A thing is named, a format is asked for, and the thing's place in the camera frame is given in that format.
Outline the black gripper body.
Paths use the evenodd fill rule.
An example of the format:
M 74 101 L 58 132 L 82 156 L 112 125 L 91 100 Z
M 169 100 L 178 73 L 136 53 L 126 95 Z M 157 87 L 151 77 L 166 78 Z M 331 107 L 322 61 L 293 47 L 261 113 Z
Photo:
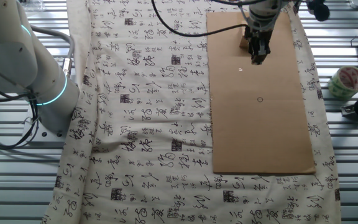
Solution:
M 272 36 L 273 30 L 256 30 L 251 28 L 250 26 L 246 26 L 245 32 L 244 32 L 244 38 L 248 41 L 248 43 L 251 43 L 252 41 L 261 41 L 265 44 L 270 43 L 270 39 Z

